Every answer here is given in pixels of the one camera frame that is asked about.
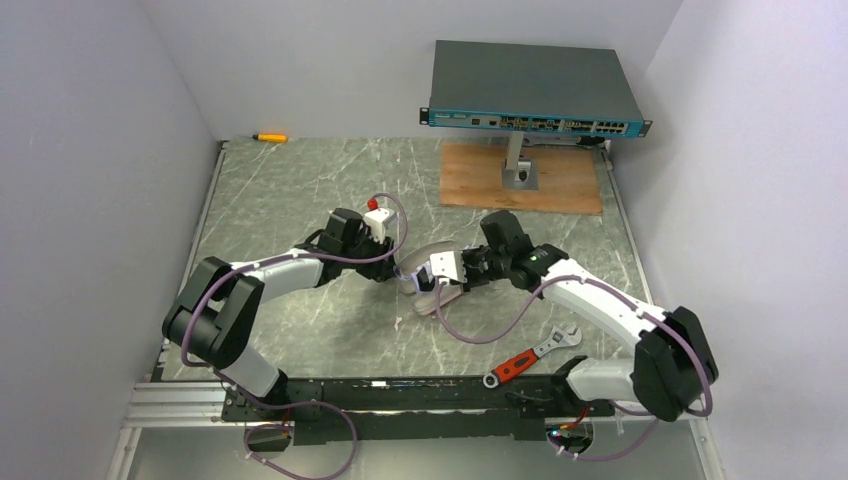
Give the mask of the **pink umbrella case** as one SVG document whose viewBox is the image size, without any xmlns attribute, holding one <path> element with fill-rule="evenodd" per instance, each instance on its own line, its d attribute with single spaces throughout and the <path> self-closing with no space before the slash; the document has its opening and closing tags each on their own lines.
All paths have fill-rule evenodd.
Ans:
<svg viewBox="0 0 848 480">
<path fill-rule="evenodd" d="M 455 241 L 443 240 L 420 247 L 396 262 L 395 275 L 399 291 L 411 298 L 412 309 L 417 314 L 427 316 L 436 310 L 434 289 L 437 281 L 432 271 L 430 256 L 458 249 Z"/>
</svg>

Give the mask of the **lilac umbrella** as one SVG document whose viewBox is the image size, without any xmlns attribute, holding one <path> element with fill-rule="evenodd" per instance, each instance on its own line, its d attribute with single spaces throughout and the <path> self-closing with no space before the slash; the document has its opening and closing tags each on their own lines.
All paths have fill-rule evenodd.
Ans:
<svg viewBox="0 0 848 480">
<path fill-rule="evenodd" d="M 408 273 L 404 273 L 399 266 L 396 266 L 394 271 L 398 280 L 398 289 L 404 295 L 421 294 L 433 290 L 433 279 L 426 264 Z"/>
</svg>

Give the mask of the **wooden base board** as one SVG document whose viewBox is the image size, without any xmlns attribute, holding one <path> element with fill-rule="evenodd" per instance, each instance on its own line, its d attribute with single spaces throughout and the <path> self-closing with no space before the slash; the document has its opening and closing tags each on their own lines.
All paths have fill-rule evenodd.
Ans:
<svg viewBox="0 0 848 480">
<path fill-rule="evenodd" d="M 579 148 L 525 147 L 511 164 L 505 146 L 447 144 L 440 203 L 580 215 L 603 212 L 594 155 Z"/>
</svg>

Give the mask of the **network switch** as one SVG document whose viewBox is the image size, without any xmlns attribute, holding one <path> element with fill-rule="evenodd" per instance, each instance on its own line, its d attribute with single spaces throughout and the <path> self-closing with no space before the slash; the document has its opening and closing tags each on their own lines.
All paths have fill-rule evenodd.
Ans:
<svg viewBox="0 0 848 480">
<path fill-rule="evenodd" d="M 652 126 L 612 49 L 456 40 L 435 44 L 419 122 L 506 132 L 511 164 L 528 134 L 643 138 Z"/>
</svg>

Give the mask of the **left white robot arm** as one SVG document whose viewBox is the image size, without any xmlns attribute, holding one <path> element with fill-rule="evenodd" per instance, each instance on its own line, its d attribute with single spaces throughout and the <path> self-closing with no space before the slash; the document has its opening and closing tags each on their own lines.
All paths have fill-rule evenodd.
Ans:
<svg viewBox="0 0 848 480">
<path fill-rule="evenodd" d="M 203 259 L 163 320 L 164 338 L 261 402 L 289 402 L 287 375 L 249 344 L 259 307 L 324 286 L 346 269 L 375 282 L 389 280 L 396 266 L 390 235 L 396 219 L 396 211 L 377 205 L 364 214 L 336 208 L 323 228 L 276 257 Z"/>
</svg>

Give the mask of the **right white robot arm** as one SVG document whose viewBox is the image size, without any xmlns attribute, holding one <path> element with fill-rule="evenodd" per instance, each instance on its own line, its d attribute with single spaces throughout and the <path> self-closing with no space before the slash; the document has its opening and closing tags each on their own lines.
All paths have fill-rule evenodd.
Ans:
<svg viewBox="0 0 848 480">
<path fill-rule="evenodd" d="M 709 416 L 719 371 L 698 316 L 641 301 L 601 280 L 562 249 L 533 244 L 507 211 L 480 223 L 484 245 L 461 251 L 461 285 L 469 290 L 507 280 L 533 299 L 556 303 L 611 335 L 629 358 L 577 357 L 553 375 L 554 398 L 568 409 L 592 402 L 636 403 L 672 422 L 682 414 Z"/>
</svg>

